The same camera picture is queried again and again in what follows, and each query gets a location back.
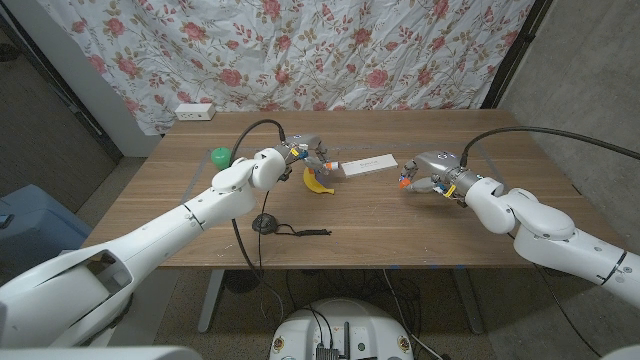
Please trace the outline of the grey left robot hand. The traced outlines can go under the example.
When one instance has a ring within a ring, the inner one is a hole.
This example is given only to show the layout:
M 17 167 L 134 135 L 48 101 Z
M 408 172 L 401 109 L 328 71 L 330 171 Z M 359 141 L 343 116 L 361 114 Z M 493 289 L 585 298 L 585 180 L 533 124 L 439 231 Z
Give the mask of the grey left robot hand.
M 326 167 L 329 163 L 328 150 L 316 134 L 288 136 L 276 149 L 283 156 L 286 165 L 302 161 L 306 167 L 318 173 L 323 175 L 330 173 Z

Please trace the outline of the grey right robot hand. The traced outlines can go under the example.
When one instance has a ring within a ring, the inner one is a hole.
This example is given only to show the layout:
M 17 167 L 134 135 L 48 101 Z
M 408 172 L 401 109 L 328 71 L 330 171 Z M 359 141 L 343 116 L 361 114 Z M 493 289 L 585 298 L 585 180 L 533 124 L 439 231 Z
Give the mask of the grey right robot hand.
M 416 155 L 402 168 L 399 187 L 408 192 L 436 192 L 446 198 L 464 202 L 476 173 L 460 165 L 460 159 L 446 151 L 428 151 Z

